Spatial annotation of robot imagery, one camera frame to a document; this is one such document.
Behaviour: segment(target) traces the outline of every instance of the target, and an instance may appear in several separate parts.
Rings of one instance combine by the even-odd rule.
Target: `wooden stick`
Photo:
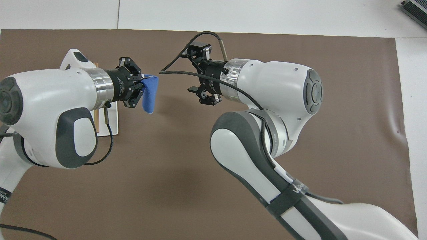
[[[97,133],[99,133],[99,109],[94,110],[94,123],[95,123],[95,129]]]

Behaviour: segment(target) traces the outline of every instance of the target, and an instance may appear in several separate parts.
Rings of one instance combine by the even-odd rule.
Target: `brown mat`
[[[156,74],[193,32],[2,30],[0,78],[58,68],[77,48],[102,68],[130,56]],[[277,161],[317,194],[384,208],[416,233],[395,40],[220,34],[229,58],[289,61],[315,69],[325,98],[298,143]],[[213,37],[213,59],[221,51]],[[181,59],[171,70],[193,71]],[[214,160],[209,134],[225,112],[200,105],[191,76],[161,76],[153,115],[119,104],[119,135],[102,164],[31,168],[1,216],[58,239],[291,239],[250,192]],[[94,159],[108,149],[101,138]],[[4,230],[6,239],[36,239]]]

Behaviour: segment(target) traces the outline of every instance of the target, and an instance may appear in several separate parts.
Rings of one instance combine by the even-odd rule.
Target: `blue cloth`
[[[159,77],[149,74],[144,74],[146,77],[141,82],[144,85],[142,95],[142,108],[144,111],[152,114],[154,111],[154,101],[157,93],[157,86],[159,84]]]

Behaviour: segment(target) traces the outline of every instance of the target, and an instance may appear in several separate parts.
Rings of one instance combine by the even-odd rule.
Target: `cable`
[[[310,196],[312,198],[315,198],[317,200],[324,201],[324,202],[333,202],[333,203],[338,203],[338,204],[344,204],[344,202],[341,201],[341,200],[339,200],[339,199],[320,196],[320,195],[314,194],[314,193],[312,193],[310,191],[308,191],[306,193],[306,195]]]
[[[227,82],[223,82],[223,81],[221,81],[221,80],[219,80],[219,79],[216,79],[216,78],[214,78],[214,77],[211,77],[211,76],[206,76],[206,75],[203,75],[203,74],[198,74],[198,73],[192,73],[192,72],[184,72],[184,71],[161,71],[161,72],[159,72],[159,74],[185,74],[185,75],[192,75],[192,76],[196,76],[196,77],[199,77],[199,78],[204,78],[204,79],[207,79],[207,80],[211,80],[211,81],[214,81],[214,82],[217,82],[217,83],[220,83],[220,84],[223,84],[223,85],[225,85],[225,86],[227,86],[227,87],[231,87],[232,89],[234,89],[234,90],[236,90],[236,91],[238,91],[238,92],[240,92],[241,94],[243,94],[243,95],[245,95],[247,98],[249,98],[249,100],[250,101],[252,101],[260,110],[264,110],[264,108],[253,98],[253,97],[251,97],[249,94],[247,94],[245,91],[243,91],[242,89],[240,89],[240,88],[238,88],[238,87],[236,87],[236,86],[233,86],[233,85],[231,85],[231,84],[229,84],[229,83],[227,83]]]
[[[5,138],[5,137],[12,137],[13,133],[2,133],[0,134],[0,138]]]
[[[29,229],[29,228],[22,228],[22,227],[17,227],[17,226],[12,226],[12,225],[7,225],[7,224],[1,224],[1,223],[0,223],[0,228],[6,228],[6,229],[11,229],[11,230],[16,230],[16,231],[29,232],[29,233],[36,234],[36,235],[39,235],[39,236],[42,236],[42,237],[46,237],[46,238],[51,239],[51,240],[58,240],[58,239],[52,237],[49,234],[46,234],[46,233],[41,232],[41,231]]]
[[[98,164],[98,163],[104,161],[108,157],[108,155],[110,155],[111,150],[113,149],[113,132],[111,131],[110,124],[107,124],[107,128],[108,128],[108,132],[110,132],[110,149],[108,149],[107,154],[101,160],[98,160],[98,161],[93,162],[93,163],[85,163],[85,165]]]
[[[196,39],[196,38],[198,38],[198,37],[200,37],[201,35],[204,35],[204,34],[210,34],[210,35],[213,35],[213,36],[215,36],[217,39],[218,39],[218,41],[219,41],[219,46],[221,47],[221,51],[222,51],[222,56],[223,56],[223,58],[224,58],[224,61],[228,61],[228,59],[227,59],[227,53],[225,53],[225,48],[224,48],[224,44],[222,43],[222,39],[218,36],[218,34],[216,34],[216,33],[214,33],[214,32],[210,32],[210,31],[204,31],[204,32],[199,32],[198,34],[196,34],[188,43],[187,43],[187,45],[185,45],[185,47],[184,47],[184,49],[181,51],[181,52],[179,52],[179,54],[166,66],[166,67],[164,67],[162,70],[161,70],[161,72],[164,72],[164,71],[166,71],[166,69],[168,69],[170,66],[172,66],[172,64],[174,64],[175,62],[176,62],[176,60],[178,59],[178,58],[180,58],[181,56],[182,56],[182,54],[185,52],[185,50],[187,50],[187,48],[192,44],[192,42]]]

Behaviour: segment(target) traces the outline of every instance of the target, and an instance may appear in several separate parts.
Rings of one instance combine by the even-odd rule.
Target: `white robotic arm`
[[[188,90],[202,104],[215,105],[223,96],[249,107],[225,113],[216,121],[212,154],[296,239],[417,239],[380,207],[323,201],[273,159],[295,145],[304,124],[320,108],[323,85],[316,71],[288,62],[227,61],[225,54],[224,61],[213,61],[209,44],[192,41],[181,57],[191,60],[198,74],[165,69],[160,74],[198,76],[200,87]]]
[[[70,49],[59,70],[17,73],[1,81],[0,213],[31,166],[86,164],[97,148],[90,111],[115,101],[134,108],[146,90],[144,80],[151,79],[129,57],[104,70]]]

